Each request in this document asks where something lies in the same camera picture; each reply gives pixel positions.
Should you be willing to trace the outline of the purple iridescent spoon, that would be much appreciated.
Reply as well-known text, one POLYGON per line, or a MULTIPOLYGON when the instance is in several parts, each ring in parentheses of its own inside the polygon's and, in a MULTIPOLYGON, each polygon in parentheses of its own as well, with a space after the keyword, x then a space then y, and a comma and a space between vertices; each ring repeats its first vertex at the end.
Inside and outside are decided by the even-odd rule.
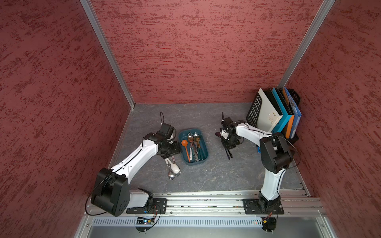
POLYGON ((220 132, 216 132, 215 135, 221 139, 221 143, 223 144, 224 149, 227 149, 227 148, 225 147, 225 144, 224 144, 225 139, 224 139, 224 137, 221 135, 221 133, 220 133, 220 132))

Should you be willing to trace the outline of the orange plastic spoon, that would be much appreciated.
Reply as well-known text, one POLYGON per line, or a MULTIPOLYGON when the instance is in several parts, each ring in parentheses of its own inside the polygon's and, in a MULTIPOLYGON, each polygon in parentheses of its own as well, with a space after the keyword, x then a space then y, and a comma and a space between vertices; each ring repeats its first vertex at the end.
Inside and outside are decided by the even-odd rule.
POLYGON ((186 150, 186 154, 187 154, 187 158, 188 158, 188 162, 190 163, 191 162, 191 157, 189 155, 189 152, 188 152, 188 142, 186 140, 182 140, 181 141, 181 144, 182 146, 185 148, 186 150))

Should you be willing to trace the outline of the white handled steel spoon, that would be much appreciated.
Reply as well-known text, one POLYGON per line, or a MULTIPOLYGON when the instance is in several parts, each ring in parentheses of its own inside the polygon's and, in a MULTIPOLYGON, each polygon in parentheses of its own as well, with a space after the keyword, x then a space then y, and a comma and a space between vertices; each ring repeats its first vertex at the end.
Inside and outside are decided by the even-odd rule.
POLYGON ((173 180, 175 178, 175 173, 172 171, 172 167, 171 167, 171 163, 168 161, 168 159, 165 159, 165 162, 167 164, 167 167, 168 167, 168 178, 170 180, 173 180))

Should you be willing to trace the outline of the white handle steel spoon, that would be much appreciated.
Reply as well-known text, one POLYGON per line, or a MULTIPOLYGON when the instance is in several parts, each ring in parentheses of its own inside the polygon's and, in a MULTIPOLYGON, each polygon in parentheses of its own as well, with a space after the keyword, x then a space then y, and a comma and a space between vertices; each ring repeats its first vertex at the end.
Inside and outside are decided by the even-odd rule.
POLYGON ((191 132, 188 133, 188 141, 190 143, 190 150, 191 150, 192 160, 195 162, 196 161, 196 151, 195 151, 195 148, 194 148, 194 145, 193 145, 193 142, 194 142, 193 134, 191 132))

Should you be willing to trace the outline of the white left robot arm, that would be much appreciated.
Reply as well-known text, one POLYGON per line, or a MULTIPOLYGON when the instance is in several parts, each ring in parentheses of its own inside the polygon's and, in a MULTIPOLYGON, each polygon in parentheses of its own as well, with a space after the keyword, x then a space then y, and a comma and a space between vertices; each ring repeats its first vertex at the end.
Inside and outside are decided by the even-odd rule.
POLYGON ((147 134, 126 159, 98 172, 94 189, 89 195, 91 204, 115 217, 132 208, 150 210, 153 206, 151 193, 144 189, 131 190, 133 177, 152 157, 160 155, 167 159, 181 152, 177 141, 169 141, 159 134, 147 134))

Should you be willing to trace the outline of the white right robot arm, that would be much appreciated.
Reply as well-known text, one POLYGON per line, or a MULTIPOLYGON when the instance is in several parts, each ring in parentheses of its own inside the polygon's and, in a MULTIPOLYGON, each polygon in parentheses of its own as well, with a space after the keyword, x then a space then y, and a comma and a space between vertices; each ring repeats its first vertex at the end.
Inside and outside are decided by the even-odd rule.
POLYGON ((234 122, 230 118, 225 118, 221 125, 222 128, 216 135, 221 139, 228 159, 233 158, 230 150, 240 145, 242 138, 260 148, 265 180, 257 204, 260 212, 271 211, 280 204, 279 188, 283 174, 293 161, 293 153, 290 151, 287 140, 281 133, 265 132, 244 121, 234 122))

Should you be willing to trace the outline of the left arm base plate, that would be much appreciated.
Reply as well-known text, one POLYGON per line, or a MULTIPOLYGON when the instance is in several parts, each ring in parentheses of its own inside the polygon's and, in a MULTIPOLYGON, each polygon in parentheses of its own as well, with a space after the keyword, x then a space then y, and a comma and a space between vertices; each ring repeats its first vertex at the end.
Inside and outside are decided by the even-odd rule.
POLYGON ((127 214, 144 214, 144 215, 158 215, 165 214, 167 207, 167 199, 165 198, 149 198, 143 207, 127 208, 127 214))

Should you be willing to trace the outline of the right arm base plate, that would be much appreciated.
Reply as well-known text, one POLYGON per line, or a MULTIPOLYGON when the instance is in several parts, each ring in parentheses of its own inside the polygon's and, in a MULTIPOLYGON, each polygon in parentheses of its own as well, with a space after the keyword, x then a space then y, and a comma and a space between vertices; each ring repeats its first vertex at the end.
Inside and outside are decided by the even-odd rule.
POLYGON ((283 215, 284 210, 280 199, 267 201, 261 199, 243 199, 243 207, 246 215, 283 215))

